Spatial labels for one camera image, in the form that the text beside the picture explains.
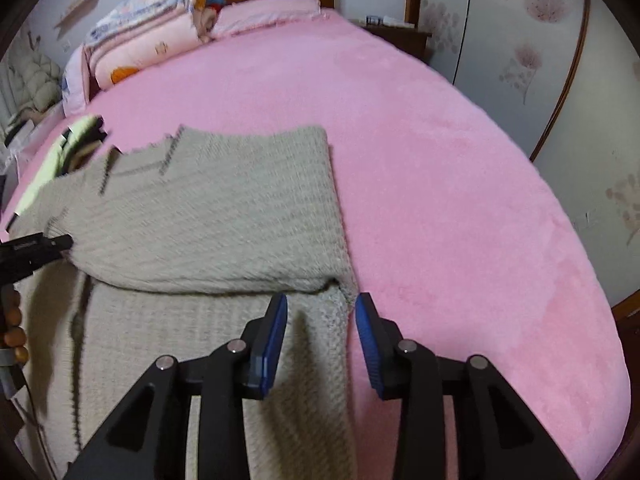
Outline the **person's left hand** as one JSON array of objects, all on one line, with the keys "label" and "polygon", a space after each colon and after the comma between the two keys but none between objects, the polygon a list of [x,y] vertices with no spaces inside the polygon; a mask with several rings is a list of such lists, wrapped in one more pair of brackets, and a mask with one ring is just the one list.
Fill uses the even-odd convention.
[{"label": "person's left hand", "polygon": [[27,336],[22,327],[21,295],[13,285],[6,285],[1,289],[1,319],[4,322],[1,348],[11,350],[18,364],[26,364],[29,352]]}]

